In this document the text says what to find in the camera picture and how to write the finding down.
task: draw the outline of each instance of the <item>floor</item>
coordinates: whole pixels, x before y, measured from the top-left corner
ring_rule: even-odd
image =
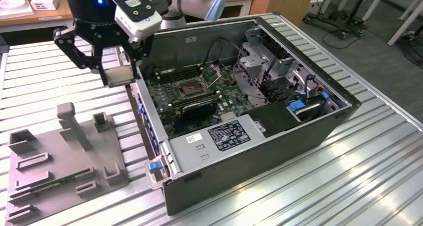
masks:
[[[350,13],[357,0],[350,0],[346,12]],[[374,0],[365,0],[358,12],[363,17]],[[345,62],[345,64],[394,100],[399,106],[423,122],[423,69],[417,67],[405,57],[398,45],[390,47],[387,42],[402,25],[398,19],[402,12],[390,5],[381,3],[371,16],[363,37],[346,49],[329,47],[322,36],[335,30],[317,20],[303,24],[301,29],[322,44],[327,50]],[[417,20],[411,25],[415,30],[423,22]],[[357,37],[351,36],[341,40],[335,35],[329,35],[327,43],[335,47],[345,47]]]

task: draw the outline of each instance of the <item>blue latch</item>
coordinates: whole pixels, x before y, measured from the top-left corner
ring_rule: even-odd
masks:
[[[142,104],[139,104],[139,114],[145,113],[145,107]]]
[[[323,96],[325,100],[327,101],[327,100],[329,100],[329,98],[330,98],[330,94],[329,94],[329,93],[326,93],[326,92],[323,92],[323,93],[322,93],[322,96]]]
[[[299,109],[305,108],[306,107],[306,104],[303,103],[303,101],[294,101],[291,102],[290,104],[290,110],[293,112],[298,111]]]
[[[161,162],[161,161],[154,162],[154,163],[149,163],[149,171],[150,171],[151,173],[154,173],[154,172],[162,170],[162,168],[163,168],[163,165],[162,165],[162,162]]]

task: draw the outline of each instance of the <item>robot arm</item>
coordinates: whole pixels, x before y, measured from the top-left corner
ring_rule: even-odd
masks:
[[[161,28],[162,16],[171,9],[187,12],[209,19],[221,17],[226,0],[213,0],[203,3],[199,0],[68,0],[75,22],[74,27],[55,30],[55,43],[80,69],[90,68],[92,73],[100,74],[104,85],[110,87],[129,84],[139,79],[137,62],[150,56],[154,34]],[[84,54],[75,46],[75,38],[80,36],[91,45],[91,55]],[[131,66],[122,66],[104,70],[102,64],[103,50],[122,46],[131,61]]]

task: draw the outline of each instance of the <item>aluminum extrusion table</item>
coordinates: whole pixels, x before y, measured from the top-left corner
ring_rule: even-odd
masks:
[[[0,225],[8,133],[23,126],[35,134],[59,128],[55,106],[70,101],[79,121],[100,111],[114,116],[131,183],[34,225],[423,223],[422,124],[283,17],[263,18],[363,102],[323,144],[170,217],[162,191],[147,184],[147,154],[125,88],[103,88],[99,76],[75,68],[54,42],[15,46],[3,54],[0,69]],[[90,51],[83,40],[76,44]],[[115,50],[106,51],[104,62],[106,67],[119,64]]]

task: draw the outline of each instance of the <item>wooden desk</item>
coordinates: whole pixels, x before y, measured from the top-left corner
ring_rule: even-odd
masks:
[[[225,7],[242,6],[239,16],[250,14],[253,0],[227,0]]]
[[[34,11],[34,15],[0,20],[0,33],[72,25],[72,14],[67,0],[59,0],[56,10]]]
[[[297,26],[302,25],[310,0],[254,0],[251,14],[279,12]]]
[[[242,6],[239,16],[250,14],[253,0],[229,0],[226,6]],[[59,0],[58,10],[34,11],[35,14],[0,20],[0,33],[56,26],[72,26],[74,17],[67,0]]]

